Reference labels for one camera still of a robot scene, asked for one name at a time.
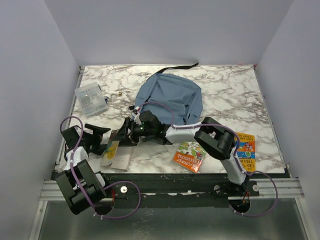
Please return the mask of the clear plastic storage box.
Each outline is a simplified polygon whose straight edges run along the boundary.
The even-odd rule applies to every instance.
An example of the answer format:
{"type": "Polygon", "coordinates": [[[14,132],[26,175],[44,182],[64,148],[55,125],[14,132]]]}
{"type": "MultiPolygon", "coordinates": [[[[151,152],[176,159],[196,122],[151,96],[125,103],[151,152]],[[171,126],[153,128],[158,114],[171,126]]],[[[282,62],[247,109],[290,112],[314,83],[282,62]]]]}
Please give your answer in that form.
{"type": "Polygon", "coordinates": [[[74,91],[85,117],[97,115],[107,110],[107,103],[97,82],[81,86],[74,91]]]}

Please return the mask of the yellow cover book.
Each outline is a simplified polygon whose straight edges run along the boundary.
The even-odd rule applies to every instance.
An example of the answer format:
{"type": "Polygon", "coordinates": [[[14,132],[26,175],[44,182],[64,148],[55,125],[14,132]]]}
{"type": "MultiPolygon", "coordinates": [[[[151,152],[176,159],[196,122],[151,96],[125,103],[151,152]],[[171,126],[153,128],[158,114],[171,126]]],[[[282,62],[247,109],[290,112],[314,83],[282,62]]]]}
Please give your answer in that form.
{"type": "Polygon", "coordinates": [[[119,141],[112,140],[112,138],[118,133],[117,130],[112,130],[107,148],[103,153],[101,160],[101,167],[109,167],[116,170],[128,171],[130,161],[132,158],[133,148],[129,146],[120,146],[119,141]]]}

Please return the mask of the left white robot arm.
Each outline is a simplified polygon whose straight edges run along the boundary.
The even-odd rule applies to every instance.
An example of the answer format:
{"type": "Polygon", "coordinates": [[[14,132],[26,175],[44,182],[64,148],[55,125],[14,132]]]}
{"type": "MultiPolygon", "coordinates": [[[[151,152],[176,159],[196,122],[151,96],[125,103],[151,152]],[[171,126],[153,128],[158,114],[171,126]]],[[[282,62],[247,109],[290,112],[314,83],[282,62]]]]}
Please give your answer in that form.
{"type": "Polygon", "coordinates": [[[64,158],[67,165],[55,176],[55,181],[71,212],[75,215],[88,209],[107,197],[111,185],[99,171],[94,173],[88,163],[89,154],[101,156],[107,148],[102,144],[103,135],[111,129],[86,123],[90,132],[78,133],[81,127],[76,125],[61,132],[65,143],[64,158]]]}

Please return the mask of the orange treehouse book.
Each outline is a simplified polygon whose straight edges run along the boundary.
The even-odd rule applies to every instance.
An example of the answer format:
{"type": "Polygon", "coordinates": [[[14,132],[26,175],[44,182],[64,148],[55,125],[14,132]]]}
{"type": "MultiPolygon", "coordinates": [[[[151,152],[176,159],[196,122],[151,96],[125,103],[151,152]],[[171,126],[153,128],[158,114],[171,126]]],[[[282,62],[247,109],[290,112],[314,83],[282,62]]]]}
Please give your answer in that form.
{"type": "Polygon", "coordinates": [[[182,142],[173,156],[173,162],[196,174],[207,152],[197,142],[182,142]]]}

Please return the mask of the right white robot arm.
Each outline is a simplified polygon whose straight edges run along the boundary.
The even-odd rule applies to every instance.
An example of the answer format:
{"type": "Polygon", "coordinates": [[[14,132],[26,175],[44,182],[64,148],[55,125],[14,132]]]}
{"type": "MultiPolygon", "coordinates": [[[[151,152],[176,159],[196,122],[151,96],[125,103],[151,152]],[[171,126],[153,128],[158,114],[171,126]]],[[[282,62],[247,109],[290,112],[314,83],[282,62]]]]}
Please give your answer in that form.
{"type": "Polygon", "coordinates": [[[160,145],[197,142],[214,159],[221,161],[226,170],[230,191],[241,196],[248,190],[249,176],[237,156],[239,140],[236,133],[211,117],[189,125],[162,123],[147,110],[137,120],[127,117],[112,137],[120,146],[136,146],[140,141],[154,141],[160,145]]]}

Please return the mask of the aluminium mounting rail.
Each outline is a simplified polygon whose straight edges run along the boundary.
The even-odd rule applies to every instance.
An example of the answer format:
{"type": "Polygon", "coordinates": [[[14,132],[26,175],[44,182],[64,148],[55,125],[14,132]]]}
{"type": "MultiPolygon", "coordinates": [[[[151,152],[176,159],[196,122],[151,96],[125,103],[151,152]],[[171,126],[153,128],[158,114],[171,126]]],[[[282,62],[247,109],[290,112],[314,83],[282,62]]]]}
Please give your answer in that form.
{"type": "Polygon", "coordinates": [[[243,197],[250,199],[295,199],[305,196],[300,180],[298,178],[268,178],[252,179],[248,183],[247,190],[243,193],[232,193],[226,185],[221,183],[215,186],[203,183],[197,184],[191,182],[190,186],[175,181],[173,188],[169,189],[166,185],[164,188],[151,189],[143,183],[138,183],[140,193],[144,198],[147,196],[200,196],[204,194],[212,194],[215,198],[228,198],[229,200],[240,200],[243,197]]]}

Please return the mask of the white plastic fitting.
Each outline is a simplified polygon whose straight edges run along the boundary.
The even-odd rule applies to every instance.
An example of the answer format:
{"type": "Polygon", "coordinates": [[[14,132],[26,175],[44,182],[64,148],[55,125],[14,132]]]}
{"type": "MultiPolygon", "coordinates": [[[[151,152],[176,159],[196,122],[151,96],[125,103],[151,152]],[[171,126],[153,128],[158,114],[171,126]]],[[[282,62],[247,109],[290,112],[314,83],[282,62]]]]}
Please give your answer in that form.
{"type": "Polygon", "coordinates": [[[122,94],[123,93],[121,91],[110,91],[110,92],[106,92],[103,97],[106,101],[110,101],[113,96],[119,97],[119,96],[122,96],[122,94]]]}

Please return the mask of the yellow blue treehouse book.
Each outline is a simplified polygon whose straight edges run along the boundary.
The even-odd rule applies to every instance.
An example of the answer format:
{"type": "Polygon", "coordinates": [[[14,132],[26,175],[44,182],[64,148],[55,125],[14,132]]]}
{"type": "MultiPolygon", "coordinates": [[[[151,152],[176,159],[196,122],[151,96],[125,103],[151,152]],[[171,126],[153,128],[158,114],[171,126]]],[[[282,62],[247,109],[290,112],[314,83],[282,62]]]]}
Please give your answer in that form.
{"type": "Polygon", "coordinates": [[[237,156],[247,172],[254,172],[256,170],[256,147],[255,136],[247,133],[237,132],[240,139],[237,156]]]}

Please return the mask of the blue student backpack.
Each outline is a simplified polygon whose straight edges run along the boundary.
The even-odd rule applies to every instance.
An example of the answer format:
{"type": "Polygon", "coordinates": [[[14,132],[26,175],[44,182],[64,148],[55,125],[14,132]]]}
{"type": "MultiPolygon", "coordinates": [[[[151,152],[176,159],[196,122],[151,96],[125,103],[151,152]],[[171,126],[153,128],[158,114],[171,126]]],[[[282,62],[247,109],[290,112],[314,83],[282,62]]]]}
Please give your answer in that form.
{"type": "Polygon", "coordinates": [[[163,124],[191,125],[203,110],[202,89],[192,80],[165,73],[169,67],[151,75],[140,87],[130,107],[140,107],[140,115],[151,111],[163,124]]]}

